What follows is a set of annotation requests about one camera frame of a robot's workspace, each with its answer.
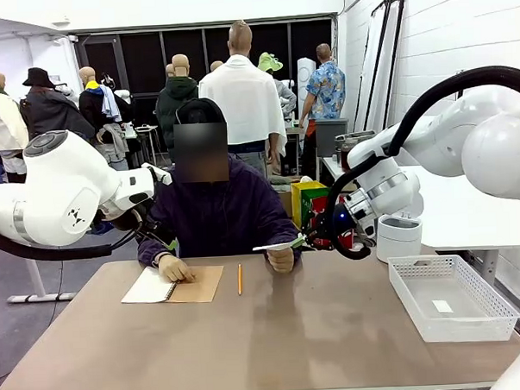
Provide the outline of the person's left hand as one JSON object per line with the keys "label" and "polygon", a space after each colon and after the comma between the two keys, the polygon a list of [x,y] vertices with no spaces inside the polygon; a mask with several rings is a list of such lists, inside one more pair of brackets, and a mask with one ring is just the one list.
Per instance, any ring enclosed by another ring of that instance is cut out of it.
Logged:
{"label": "person's left hand", "polygon": [[266,252],[269,264],[274,271],[281,274],[288,274],[292,271],[295,255],[292,248],[284,248],[280,250],[267,250]]}

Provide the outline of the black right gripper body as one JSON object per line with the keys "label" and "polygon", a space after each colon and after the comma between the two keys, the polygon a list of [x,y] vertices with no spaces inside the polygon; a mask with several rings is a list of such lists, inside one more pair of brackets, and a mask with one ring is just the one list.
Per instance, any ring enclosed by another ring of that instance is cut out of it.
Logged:
{"label": "black right gripper body", "polygon": [[333,243],[329,239],[329,232],[325,225],[325,216],[314,216],[309,222],[306,223],[306,232],[315,231],[317,233],[317,239],[311,242],[315,249],[331,249],[334,248]]}

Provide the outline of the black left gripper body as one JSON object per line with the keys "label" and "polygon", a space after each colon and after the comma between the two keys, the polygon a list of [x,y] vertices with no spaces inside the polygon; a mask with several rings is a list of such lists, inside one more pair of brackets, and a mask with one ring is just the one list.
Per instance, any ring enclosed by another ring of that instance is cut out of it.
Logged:
{"label": "black left gripper body", "polygon": [[174,229],[170,224],[160,221],[144,221],[136,234],[137,243],[141,245],[146,241],[156,241],[165,247],[170,247],[176,239]]}

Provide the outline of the person's right hand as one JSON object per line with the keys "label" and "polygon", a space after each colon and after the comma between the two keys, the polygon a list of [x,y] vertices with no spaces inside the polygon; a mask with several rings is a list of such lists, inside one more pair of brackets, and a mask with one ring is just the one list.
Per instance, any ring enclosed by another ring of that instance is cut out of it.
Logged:
{"label": "person's right hand", "polygon": [[158,259],[157,265],[160,275],[168,278],[171,282],[193,282],[196,279],[193,270],[174,255],[162,255]]}

